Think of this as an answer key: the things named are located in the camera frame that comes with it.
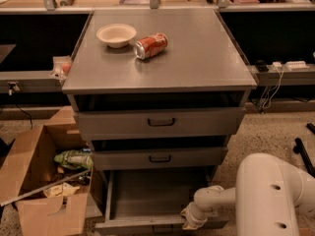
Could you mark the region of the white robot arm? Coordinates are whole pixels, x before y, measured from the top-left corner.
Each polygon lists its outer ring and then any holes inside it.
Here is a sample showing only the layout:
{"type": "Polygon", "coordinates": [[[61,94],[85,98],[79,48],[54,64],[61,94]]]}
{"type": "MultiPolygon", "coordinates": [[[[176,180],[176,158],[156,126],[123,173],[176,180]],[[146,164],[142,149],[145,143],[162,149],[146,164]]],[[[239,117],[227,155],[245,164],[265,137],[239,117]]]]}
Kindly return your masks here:
{"type": "Polygon", "coordinates": [[[203,227],[220,207],[235,206],[237,236],[300,236],[296,214],[312,215],[315,179],[309,173],[266,153],[240,163],[236,183],[202,188],[181,211],[185,230],[203,227]]]}

